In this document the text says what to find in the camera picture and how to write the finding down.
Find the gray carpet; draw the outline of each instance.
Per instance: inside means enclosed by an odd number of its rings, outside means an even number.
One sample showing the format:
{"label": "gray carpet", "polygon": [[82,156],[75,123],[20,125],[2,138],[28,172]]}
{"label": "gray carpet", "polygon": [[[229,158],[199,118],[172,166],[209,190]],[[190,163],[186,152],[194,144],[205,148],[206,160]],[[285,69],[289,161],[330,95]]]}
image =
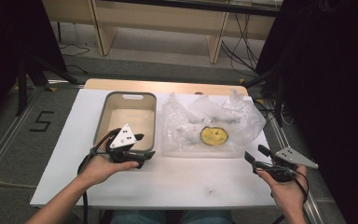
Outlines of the gray carpet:
{"label": "gray carpet", "polygon": [[[67,64],[75,64],[87,70],[87,75],[74,67],[70,72],[80,80],[92,77],[158,80],[193,83],[213,83],[238,85],[240,78],[250,78],[231,69],[205,68],[162,63],[139,63],[129,61],[87,59],[81,57],[65,57]],[[250,95],[258,96],[260,87],[249,90]],[[15,142],[0,163],[0,181],[11,184],[27,185],[26,188],[0,188],[0,223],[23,223],[36,209],[29,205],[34,189],[48,163],[51,152],[62,131],[62,127],[76,98],[76,89],[58,88],[55,92],[44,91],[33,106],[29,118],[22,126]],[[17,96],[12,92],[0,109],[0,137],[10,124],[16,112]],[[32,132],[32,129],[43,129],[45,124],[35,123],[42,111],[53,112],[44,114],[44,120],[51,121],[45,132]],[[291,146],[311,158],[296,124],[284,126]],[[265,128],[271,148],[279,147],[275,133],[269,123]],[[323,178],[318,171],[309,171],[310,188],[315,201],[321,209],[325,223],[345,223],[339,213],[334,199],[331,197]],[[281,212],[277,207],[252,208],[232,211],[237,224],[272,223]],[[91,211],[91,223],[97,223],[98,211]]]}

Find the floor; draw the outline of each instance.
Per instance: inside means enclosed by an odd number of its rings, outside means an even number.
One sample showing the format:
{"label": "floor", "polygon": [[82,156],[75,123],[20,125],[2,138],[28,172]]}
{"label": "floor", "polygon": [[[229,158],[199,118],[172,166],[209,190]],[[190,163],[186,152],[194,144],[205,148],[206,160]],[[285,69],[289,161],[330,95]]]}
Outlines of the floor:
{"label": "floor", "polygon": [[[53,31],[56,36],[58,36],[57,23],[51,23]],[[65,55],[64,59],[67,65],[76,65],[68,66],[68,70],[74,74],[80,74],[80,77],[99,77],[101,74],[94,74],[93,66],[104,66],[105,61],[110,63],[124,63],[129,64],[127,67],[123,67],[121,72],[122,77],[126,75],[124,70],[131,70],[132,64],[159,64],[156,71],[159,69],[165,69],[165,67],[170,66],[183,66],[197,68],[197,71],[224,71],[227,74],[230,74],[229,77],[220,78],[220,80],[228,79],[230,83],[240,83],[243,79],[249,80],[254,78],[254,75],[249,68],[243,66],[242,64],[232,62],[232,60],[221,50],[219,58],[216,64],[211,64],[209,61],[209,53],[206,44],[205,36],[203,35],[190,35],[190,34],[178,34],[178,33],[169,33],[169,32],[160,32],[160,31],[146,31],[146,30],[132,30],[132,29],[119,29],[117,37],[114,41],[114,44],[107,56],[101,56],[98,51],[98,46],[96,45],[96,37],[93,31],[92,26],[81,25],[81,24],[72,24],[72,23],[61,23],[61,34],[62,41],[60,42],[60,47],[62,48],[62,54]],[[227,46],[231,49],[234,49],[238,43],[237,38],[225,38],[224,39]],[[249,40],[249,45],[253,53],[257,56],[260,54],[264,41],[261,40]],[[250,60],[247,57],[247,53],[243,44],[243,41],[237,47],[235,51],[244,61],[250,63]],[[97,65],[93,63],[90,65],[89,62],[92,60],[99,60]],[[107,69],[104,77],[108,76],[111,68]],[[255,98],[260,97],[259,91],[261,86],[255,86],[251,88],[249,94]],[[67,99],[67,104],[61,106],[60,112],[63,116],[60,117],[60,120],[57,120],[55,124],[52,125],[51,138],[58,138],[60,129],[65,123],[65,114],[67,115],[70,111],[71,104],[70,102],[76,98],[77,91],[74,89],[71,90],[57,90],[55,92],[55,98],[59,95],[60,98]],[[47,111],[50,107],[58,104],[51,100],[51,92],[44,91],[44,99],[34,103],[39,110]],[[7,103],[3,105],[0,112],[0,138],[3,136],[3,129],[10,128],[11,121],[13,120],[13,112],[16,108],[16,91],[13,90],[7,96]],[[25,129],[28,131],[32,127],[34,121],[36,120],[37,114],[31,114],[28,118],[28,121],[24,121]],[[307,146],[302,140],[300,130],[296,128],[296,121],[293,124],[290,124],[292,119],[286,117],[285,120],[287,123],[283,125],[283,130],[286,136],[286,140],[290,143],[290,146],[298,149],[305,156],[311,156],[307,151]],[[271,146],[278,146],[279,139],[276,137],[276,133],[273,129],[273,122],[269,122],[268,126],[265,128],[266,136],[268,137],[268,143]],[[21,131],[18,133],[22,138],[27,138],[29,133]],[[46,142],[49,150],[54,148],[54,143]],[[27,217],[31,216],[35,209],[29,207],[29,199],[32,197],[34,187],[38,183],[38,178],[40,178],[40,172],[43,172],[43,166],[47,164],[49,154],[51,151],[43,152],[43,160],[39,162],[40,170],[39,173],[35,174],[28,171],[27,164],[32,164],[32,158],[25,157],[21,155],[20,152],[14,151],[16,147],[22,147],[23,145],[14,145],[9,150],[9,155],[15,157],[15,160],[5,156],[0,163],[0,179],[5,180],[9,183],[21,183],[20,185],[9,184],[9,186],[3,187],[0,183],[0,206],[6,208],[8,213],[12,216],[18,216],[13,220],[16,223],[22,223],[23,220],[26,220]],[[23,177],[23,181],[15,179],[11,176],[10,172],[7,170],[16,169],[16,172],[21,174],[28,174],[26,178]],[[311,191],[313,198],[317,204],[318,212],[323,219],[321,223],[345,223],[342,215],[337,208],[334,199],[330,195],[327,186],[324,184],[323,178],[320,176],[317,170],[309,171],[309,179],[311,183]],[[10,203],[7,202],[7,198],[12,199]],[[81,214],[81,210],[76,210],[76,214]],[[244,223],[272,223],[280,214],[280,210],[277,207],[262,207],[262,208],[252,208],[252,209],[238,209],[232,211],[234,221],[237,224]],[[93,220],[97,219],[98,214],[91,212]]]}

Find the leg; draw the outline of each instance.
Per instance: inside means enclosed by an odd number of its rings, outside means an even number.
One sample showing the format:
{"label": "leg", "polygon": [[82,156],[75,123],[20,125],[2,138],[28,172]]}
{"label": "leg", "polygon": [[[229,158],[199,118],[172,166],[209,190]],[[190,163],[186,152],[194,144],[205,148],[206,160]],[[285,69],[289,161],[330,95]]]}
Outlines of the leg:
{"label": "leg", "polygon": [[230,210],[194,210],[183,213],[181,224],[232,224]]}
{"label": "leg", "polygon": [[163,224],[165,212],[159,210],[116,210],[111,224]]}

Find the printed number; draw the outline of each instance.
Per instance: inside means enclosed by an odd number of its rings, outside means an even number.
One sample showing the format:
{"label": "printed number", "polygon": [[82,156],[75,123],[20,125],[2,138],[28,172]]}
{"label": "printed number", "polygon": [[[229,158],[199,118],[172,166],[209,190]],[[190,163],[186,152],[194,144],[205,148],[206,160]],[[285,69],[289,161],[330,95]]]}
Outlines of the printed number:
{"label": "printed number", "polygon": [[39,113],[39,116],[37,116],[37,119],[34,123],[38,123],[38,124],[46,124],[44,129],[30,129],[30,132],[45,132],[48,130],[48,126],[51,124],[51,121],[44,121],[41,120],[40,118],[42,118],[42,115],[44,114],[54,114],[53,111],[41,111]]}

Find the yellow object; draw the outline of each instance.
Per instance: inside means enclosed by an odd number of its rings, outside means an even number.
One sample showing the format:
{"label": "yellow object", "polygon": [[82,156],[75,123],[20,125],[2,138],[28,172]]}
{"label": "yellow object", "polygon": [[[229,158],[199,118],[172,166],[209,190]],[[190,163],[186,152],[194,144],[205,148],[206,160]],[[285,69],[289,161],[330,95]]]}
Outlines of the yellow object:
{"label": "yellow object", "polygon": [[219,127],[206,126],[202,129],[200,138],[208,146],[220,146],[228,140],[228,133]]}

